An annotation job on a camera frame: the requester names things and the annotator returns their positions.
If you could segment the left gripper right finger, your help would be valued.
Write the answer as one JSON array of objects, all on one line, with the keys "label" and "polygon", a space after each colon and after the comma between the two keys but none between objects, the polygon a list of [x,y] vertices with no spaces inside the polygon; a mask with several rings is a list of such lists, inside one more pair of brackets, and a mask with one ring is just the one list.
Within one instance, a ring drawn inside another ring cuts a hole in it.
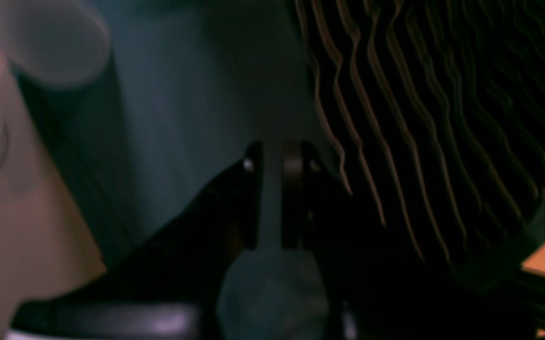
[{"label": "left gripper right finger", "polygon": [[330,306],[326,340],[533,340],[509,306],[430,272],[365,213],[307,141],[282,144],[281,245],[309,250]]}]

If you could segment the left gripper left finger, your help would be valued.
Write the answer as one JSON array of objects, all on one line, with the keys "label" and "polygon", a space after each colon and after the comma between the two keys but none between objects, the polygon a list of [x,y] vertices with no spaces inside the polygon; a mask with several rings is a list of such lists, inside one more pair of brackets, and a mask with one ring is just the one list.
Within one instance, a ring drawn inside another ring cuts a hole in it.
[{"label": "left gripper left finger", "polygon": [[214,177],[177,217],[82,288],[21,304],[12,340],[221,340],[224,278],[257,245],[263,144]]}]

